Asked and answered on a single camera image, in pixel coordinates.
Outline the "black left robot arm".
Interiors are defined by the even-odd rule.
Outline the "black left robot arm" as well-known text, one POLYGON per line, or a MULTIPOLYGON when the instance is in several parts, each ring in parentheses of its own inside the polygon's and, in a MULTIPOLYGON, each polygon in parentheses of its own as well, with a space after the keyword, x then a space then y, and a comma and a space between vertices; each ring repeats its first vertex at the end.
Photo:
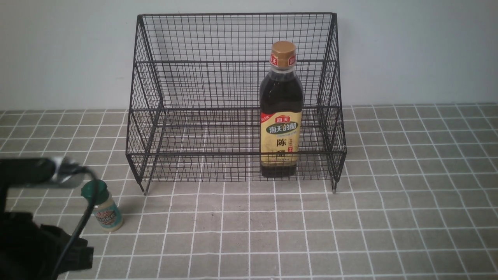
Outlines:
POLYGON ((96 174, 66 157, 2 158, 0 272, 2 280, 56 280, 68 271, 92 269, 94 248, 80 237, 94 211, 96 174), (72 234, 52 225, 37 225, 31 212, 7 210, 10 189, 71 189, 88 175, 93 193, 72 234))

